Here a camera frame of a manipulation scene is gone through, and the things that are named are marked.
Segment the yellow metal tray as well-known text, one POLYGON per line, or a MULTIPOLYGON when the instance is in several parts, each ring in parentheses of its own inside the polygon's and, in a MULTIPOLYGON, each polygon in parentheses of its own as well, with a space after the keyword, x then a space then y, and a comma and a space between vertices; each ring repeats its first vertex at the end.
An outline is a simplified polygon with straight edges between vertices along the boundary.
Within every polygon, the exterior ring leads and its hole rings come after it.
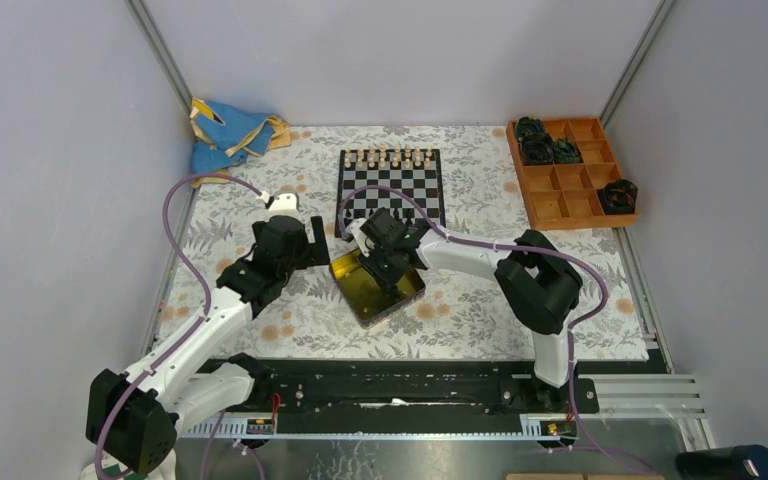
POLYGON ((330 271, 362 328, 374 327, 424 294, 424 281, 416 270, 409 270, 397 284, 398 295, 389 296, 361 266, 360 256, 360 250, 354 249, 334 260, 330 271))

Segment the black white chess board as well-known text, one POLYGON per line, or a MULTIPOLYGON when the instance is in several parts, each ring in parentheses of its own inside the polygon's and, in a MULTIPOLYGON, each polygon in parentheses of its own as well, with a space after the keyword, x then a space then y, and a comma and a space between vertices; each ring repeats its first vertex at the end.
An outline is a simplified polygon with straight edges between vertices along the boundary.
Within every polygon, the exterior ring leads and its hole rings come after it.
POLYGON ((339 238, 351 221, 367 218, 384 208, 397 220, 412 225, 418 211, 402 197, 379 190, 386 186, 417 203, 437 224, 446 225, 442 164, 439 170, 338 170, 334 236, 339 238))

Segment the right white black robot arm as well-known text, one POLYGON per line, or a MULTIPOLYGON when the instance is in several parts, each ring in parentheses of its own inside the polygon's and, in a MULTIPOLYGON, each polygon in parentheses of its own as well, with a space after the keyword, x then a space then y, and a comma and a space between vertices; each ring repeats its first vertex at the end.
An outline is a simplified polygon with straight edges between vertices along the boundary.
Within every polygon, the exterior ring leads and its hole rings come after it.
POLYGON ((511 244, 458 237, 426 220, 408 225, 379 209, 348 226, 359 264, 389 297, 411 270, 448 270, 494 280, 515 317, 533 334, 535 402, 557 412, 573 398, 569 381, 567 316, 577 308, 583 280, 540 232, 511 244))

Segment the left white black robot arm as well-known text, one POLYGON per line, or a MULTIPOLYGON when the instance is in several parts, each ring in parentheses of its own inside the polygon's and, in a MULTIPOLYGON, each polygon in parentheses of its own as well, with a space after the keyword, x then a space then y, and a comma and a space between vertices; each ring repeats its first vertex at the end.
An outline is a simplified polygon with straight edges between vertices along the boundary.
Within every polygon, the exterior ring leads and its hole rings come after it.
POLYGON ((308 225, 273 215, 252 226, 251 253, 226 267, 206 304, 153 351, 123 372, 100 372, 90 385, 85 436, 98 455, 149 475, 163 467, 178 438, 219 411, 269 401, 267 380, 229 361, 192 377, 228 338, 281 296, 298 270, 330 261, 323 220, 308 225))

